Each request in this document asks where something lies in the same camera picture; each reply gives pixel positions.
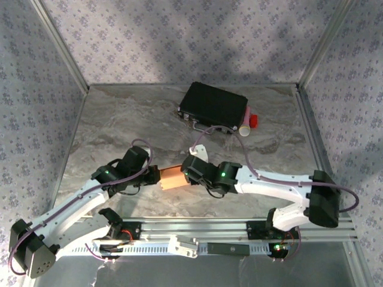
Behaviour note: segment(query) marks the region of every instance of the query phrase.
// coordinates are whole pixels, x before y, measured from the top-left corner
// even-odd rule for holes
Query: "orange object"
[[[181,172],[181,165],[160,170],[160,176],[162,190],[170,190],[171,188],[189,185],[185,175]]]
[[[258,128],[258,116],[257,115],[251,115],[251,117],[250,117],[250,127],[252,129]]]

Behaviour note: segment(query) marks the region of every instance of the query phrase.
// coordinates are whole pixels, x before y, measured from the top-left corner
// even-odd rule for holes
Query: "wire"
[[[293,246],[295,244],[295,239],[294,239],[294,236],[293,236],[293,234],[291,232],[288,232],[288,234],[290,235],[291,239],[293,239],[293,242],[290,245],[290,247],[291,247],[291,246]]]
[[[133,235],[132,235],[132,233],[131,233],[129,230],[127,230],[127,229],[122,229],[121,232],[124,232],[124,233],[129,234],[129,236],[130,236],[130,241],[133,241]]]
[[[280,245],[282,245],[282,244],[285,242],[285,239],[286,239],[286,238],[287,238],[287,232],[285,233],[285,237],[283,237],[283,239],[282,239]]]
[[[195,141],[195,143],[193,144],[191,150],[194,151],[194,149],[196,148],[196,145],[200,142],[200,140],[202,139],[202,137],[207,133],[209,132],[210,130],[214,130],[214,129],[227,129],[227,127],[224,127],[224,126],[211,126],[207,129],[205,129],[201,135],[197,138],[197,140]],[[308,181],[308,182],[297,182],[297,181],[280,181],[280,180],[277,180],[277,179],[272,179],[272,178],[267,178],[263,175],[260,175],[254,168],[253,166],[251,165],[250,163],[250,160],[248,158],[248,153],[247,153],[247,150],[246,150],[246,147],[242,141],[242,139],[238,136],[237,133],[235,133],[233,131],[233,134],[236,136],[236,138],[238,139],[239,143],[241,144],[241,147],[244,151],[244,155],[245,155],[245,161],[246,161],[246,164],[247,164],[247,167],[249,168],[249,170],[251,171],[251,173],[253,175],[255,175],[257,177],[257,179],[259,180],[262,180],[262,181],[266,181],[266,182],[271,182],[273,184],[281,184],[281,185],[287,185],[287,186],[297,186],[297,187],[303,187],[303,186],[316,186],[316,187],[330,187],[330,188],[335,188],[335,189],[338,189],[338,190],[343,190],[343,191],[346,191],[347,193],[350,193],[354,198],[355,198],[355,203],[348,207],[348,208],[344,208],[344,209],[341,209],[339,210],[339,212],[347,212],[347,211],[351,211],[353,209],[355,209],[358,205],[359,205],[359,196],[354,192],[352,191],[351,189],[347,188],[347,187],[343,187],[341,185],[337,185],[337,184],[330,184],[330,183],[327,183],[327,182],[311,182],[311,181]]]
[[[117,159],[112,160],[111,162],[109,162],[109,163],[107,164],[107,166],[112,166],[113,164],[118,163],[118,162],[120,162],[120,161],[121,161],[121,159],[120,159],[120,158],[117,158]]]
[[[88,244],[86,244],[86,243],[85,243],[85,247],[86,247],[86,249],[88,249],[88,251],[90,252],[90,254],[91,254],[93,257],[95,257],[96,259],[101,260],[101,261],[104,261],[104,262],[105,262],[105,261],[108,262],[108,261],[110,260],[108,257],[102,258],[101,256],[95,254],[95,253],[89,248]]]
[[[28,238],[28,236],[30,236],[33,232],[35,232],[37,229],[45,226],[46,224],[48,224],[50,221],[54,220],[55,217],[57,217],[58,215],[60,215],[62,212],[66,211],[67,208],[69,208],[73,203],[75,203],[76,201],[78,200],[81,200],[84,198],[84,196],[86,196],[88,193],[91,193],[92,191],[94,190],[97,190],[99,188],[103,188],[103,187],[107,187],[107,186],[110,186],[110,185],[115,185],[115,184],[122,184],[124,182],[127,182],[127,181],[131,181],[132,179],[135,179],[137,176],[143,174],[150,166],[152,160],[153,160],[153,148],[151,147],[150,143],[148,143],[146,140],[144,139],[134,139],[131,143],[131,145],[133,146],[136,142],[143,142],[146,144],[146,146],[149,147],[149,150],[150,150],[150,156],[149,156],[149,159],[147,161],[147,164],[144,168],[142,168],[139,172],[137,172],[136,174],[132,175],[132,176],[128,176],[127,178],[123,178],[123,179],[119,179],[117,181],[111,181],[111,182],[106,182],[106,183],[103,183],[103,184],[99,184],[99,185],[96,185],[94,187],[91,187],[89,188],[88,190],[85,190],[83,191],[81,194],[79,194],[79,196],[76,196],[75,198],[73,198],[71,201],[69,201],[66,205],[64,205],[63,207],[61,207],[58,211],[56,211],[54,214],[52,214],[51,216],[49,216],[46,220],[43,220],[42,223],[36,225],[34,228],[30,229],[29,231],[27,231],[24,235],[22,235],[22,237],[17,241],[17,243],[14,245],[14,247],[11,249],[11,252],[10,252],[10,256],[8,258],[8,268],[15,274],[15,275],[18,275],[18,276],[22,276],[22,275],[25,275],[26,272],[16,272],[14,269],[13,269],[13,266],[12,266],[12,260],[14,258],[14,255],[16,253],[16,250],[17,248],[19,248],[19,246],[24,242],[24,240],[26,238]]]
[[[209,194],[210,196],[214,197],[215,199],[223,199],[223,197],[225,196],[224,194],[222,194],[221,197],[215,196],[215,195],[213,195],[213,193],[211,193],[211,191],[209,190],[209,188],[207,188],[207,187],[205,187],[205,188],[206,188],[206,190],[208,191],[208,194]]]
[[[135,196],[136,194],[139,193],[140,190],[141,190],[141,186],[139,185],[139,186],[138,186],[138,191],[135,192],[135,193],[126,193],[126,192],[124,192],[124,191],[119,191],[118,193],[120,193],[120,194],[122,194],[122,195],[124,195],[124,196]]]
[[[298,247],[297,247],[297,249],[295,249],[293,254],[291,254],[289,257],[287,257],[287,259],[289,259],[289,260],[292,259],[292,257],[295,257],[297,255],[297,253],[300,249],[300,246],[302,245],[302,236],[300,234],[299,226],[296,227],[296,231],[298,232]]]

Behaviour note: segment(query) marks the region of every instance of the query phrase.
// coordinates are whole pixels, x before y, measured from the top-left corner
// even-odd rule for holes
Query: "orange block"
[[[170,190],[171,188],[189,185],[185,175],[181,172],[181,165],[160,170],[160,176],[162,190]]]

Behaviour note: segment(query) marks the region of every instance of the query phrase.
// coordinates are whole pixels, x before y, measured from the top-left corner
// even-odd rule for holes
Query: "patterned wallpaper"
[[[45,0],[88,84],[296,83],[338,0]]]
[[[307,88],[336,179],[360,196],[351,214],[376,286],[383,286],[382,28],[383,2],[359,1]]]
[[[82,94],[27,0],[0,1],[0,286],[15,220],[43,213]]]

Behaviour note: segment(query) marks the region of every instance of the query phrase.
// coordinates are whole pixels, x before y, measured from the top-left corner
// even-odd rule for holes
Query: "white bracket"
[[[198,245],[199,242],[196,238],[172,235],[168,245],[168,252],[174,255],[197,258]]]
[[[206,151],[206,148],[204,145],[196,145],[194,150],[192,150],[193,147],[189,148],[189,153],[195,157],[200,158],[201,160],[205,162],[209,162],[208,152]]]

